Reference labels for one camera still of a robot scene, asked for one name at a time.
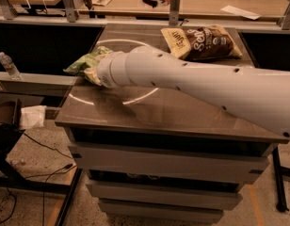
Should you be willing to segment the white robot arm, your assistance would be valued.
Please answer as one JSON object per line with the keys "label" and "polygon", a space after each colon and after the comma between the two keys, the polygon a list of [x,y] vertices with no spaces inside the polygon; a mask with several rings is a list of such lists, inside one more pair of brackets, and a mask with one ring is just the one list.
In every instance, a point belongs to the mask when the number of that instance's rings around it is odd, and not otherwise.
{"label": "white robot arm", "polygon": [[103,58],[97,75],[107,88],[176,89],[290,139],[290,72],[186,62],[151,46]]}

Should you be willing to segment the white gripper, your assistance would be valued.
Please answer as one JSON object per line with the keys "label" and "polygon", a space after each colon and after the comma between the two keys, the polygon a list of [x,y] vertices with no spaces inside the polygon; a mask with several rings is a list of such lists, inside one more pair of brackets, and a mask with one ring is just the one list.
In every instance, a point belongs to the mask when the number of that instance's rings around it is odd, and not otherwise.
{"label": "white gripper", "polygon": [[97,75],[106,88],[119,88],[132,84],[126,72],[127,53],[113,52],[102,58]]}

